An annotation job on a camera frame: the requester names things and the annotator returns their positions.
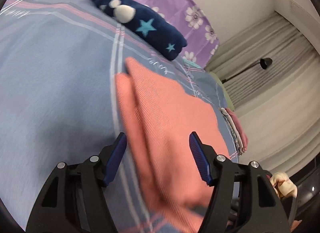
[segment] metal screw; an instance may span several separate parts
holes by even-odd
[[[99,160],[99,156],[94,155],[90,157],[90,162],[97,162],[98,160]]]
[[[254,161],[251,162],[251,166],[254,167],[254,168],[258,168],[259,164],[258,164],[257,161],[254,160]]]
[[[217,156],[217,160],[218,161],[225,161],[226,160],[226,157],[224,155],[218,155]]]
[[[62,169],[62,168],[64,168],[65,166],[66,166],[66,164],[65,164],[64,162],[60,162],[60,163],[58,163],[58,165],[57,165],[58,169]]]

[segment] pink cloth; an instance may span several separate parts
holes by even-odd
[[[178,230],[198,232],[203,217],[190,211],[208,206],[212,188],[201,180],[189,135],[229,158],[211,105],[186,94],[179,83],[133,58],[129,74],[116,75],[119,108],[148,209],[160,212]]]
[[[239,119],[237,118],[236,114],[230,109],[230,108],[226,108],[227,113],[231,116],[239,134],[241,137],[241,141],[243,144],[243,150],[246,151],[248,149],[248,142],[249,139],[247,137],[247,135],[244,133],[244,130],[242,129],[242,126],[240,124]]]

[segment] green pillow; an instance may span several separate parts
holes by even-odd
[[[226,91],[226,89],[224,88],[221,80],[218,78],[218,76],[216,74],[214,74],[213,72],[209,72],[209,74],[213,77],[213,79],[218,83],[218,85],[222,88],[223,90],[223,95],[227,101],[227,106],[228,108],[230,108],[232,111],[235,110],[235,107],[233,106],[233,103],[228,95],[228,92]]]

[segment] black lamp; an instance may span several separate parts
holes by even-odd
[[[272,64],[272,59],[268,57],[268,58],[266,58],[266,59],[260,59],[259,61],[253,62],[250,66],[246,67],[246,68],[245,68],[244,70],[242,70],[241,72],[235,74],[234,76],[232,76],[232,77],[230,77],[230,78],[224,79],[224,80],[222,80],[221,82],[222,82],[222,83],[226,83],[226,82],[229,81],[230,79],[235,78],[236,76],[242,74],[244,71],[247,71],[248,69],[250,69],[250,68],[252,68],[252,67],[254,67],[255,65],[258,65],[258,64],[260,64],[260,66],[261,66],[264,70],[266,70],[268,67],[271,66],[271,64]]]

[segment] blue gripper pad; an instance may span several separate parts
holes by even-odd
[[[126,147],[127,136],[125,134],[122,134],[120,140],[113,149],[113,152],[111,153],[111,156],[106,164],[106,173],[105,177],[103,178],[103,181],[106,184],[106,186],[108,186],[109,183],[114,180]]]
[[[210,186],[213,182],[213,179],[210,175],[210,164],[205,157],[203,150],[201,149],[201,144],[202,143],[196,132],[192,132],[189,136],[190,150],[192,152],[202,180]]]

